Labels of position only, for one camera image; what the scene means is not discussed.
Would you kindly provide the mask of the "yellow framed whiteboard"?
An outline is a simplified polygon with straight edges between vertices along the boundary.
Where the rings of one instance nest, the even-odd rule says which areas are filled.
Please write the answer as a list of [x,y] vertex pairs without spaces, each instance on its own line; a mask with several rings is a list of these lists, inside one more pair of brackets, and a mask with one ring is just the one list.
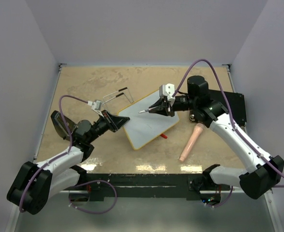
[[179,122],[179,116],[139,113],[159,99],[159,91],[153,91],[145,97],[121,109],[117,115],[129,117],[123,128],[134,150],[139,150],[152,140],[171,129]]

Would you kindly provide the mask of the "wire whiteboard stand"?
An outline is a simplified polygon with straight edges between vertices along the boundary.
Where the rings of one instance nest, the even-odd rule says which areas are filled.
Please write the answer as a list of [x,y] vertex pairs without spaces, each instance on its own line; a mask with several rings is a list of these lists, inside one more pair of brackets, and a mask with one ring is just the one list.
[[125,98],[129,101],[129,103],[133,103],[134,99],[130,93],[130,90],[128,87],[124,87],[121,89],[118,89],[117,91],[114,91],[110,94],[107,94],[105,96],[103,96],[103,108],[105,110],[109,110],[108,109],[108,103],[111,102],[112,100],[115,100],[116,98],[119,98],[121,96],[125,96]]

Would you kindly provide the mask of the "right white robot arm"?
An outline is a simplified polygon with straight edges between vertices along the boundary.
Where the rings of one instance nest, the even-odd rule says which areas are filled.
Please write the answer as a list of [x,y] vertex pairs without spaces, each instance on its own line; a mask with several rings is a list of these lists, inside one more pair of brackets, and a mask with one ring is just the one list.
[[247,196],[258,199],[281,180],[284,160],[272,157],[261,149],[230,118],[226,106],[211,98],[209,85],[199,75],[187,79],[187,93],[172,96],[173,84],[159,88],[159,99],[147,112],[173,117],[177,111],[191,111],[196,122],[219,135],[234,151],[244,165],[244,169],[227,168],[214,164],[203,172],[202,183],[206,189],[213,190],[218,185],[241,188]]

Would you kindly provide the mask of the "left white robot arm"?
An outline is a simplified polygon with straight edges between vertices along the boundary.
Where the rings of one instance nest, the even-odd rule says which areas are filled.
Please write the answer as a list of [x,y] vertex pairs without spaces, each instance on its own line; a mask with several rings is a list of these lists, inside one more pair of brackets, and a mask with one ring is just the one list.
[[38,162],[25,162],[7,193],[7,200],[21,211],[39,213],[48,199],[69,187],[83,189],[87,185],[86,171],[78,167],[94,150],[91,144],[107,131],[117,132],[130,121],[127,116],[116,116],[106,110],[94,123],[81,120],[74,123],[59,111],[51,115],[60,138],[69,141],[69,147],[59,154]]

